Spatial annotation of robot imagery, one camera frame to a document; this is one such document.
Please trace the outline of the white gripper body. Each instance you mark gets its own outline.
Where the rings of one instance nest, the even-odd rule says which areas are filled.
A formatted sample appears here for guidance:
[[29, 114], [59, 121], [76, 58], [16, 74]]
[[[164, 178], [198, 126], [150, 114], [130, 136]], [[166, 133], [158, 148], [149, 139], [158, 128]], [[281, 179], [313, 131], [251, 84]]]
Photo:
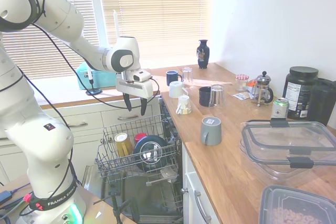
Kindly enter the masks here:
[[116, 89], [121, 93], [144, 99], [148, 99], [153, 95], [153, 85], [150, 79], [143, 82], [127, 82], [122, 79], [122, 74], [120, 73], [116, 75]]

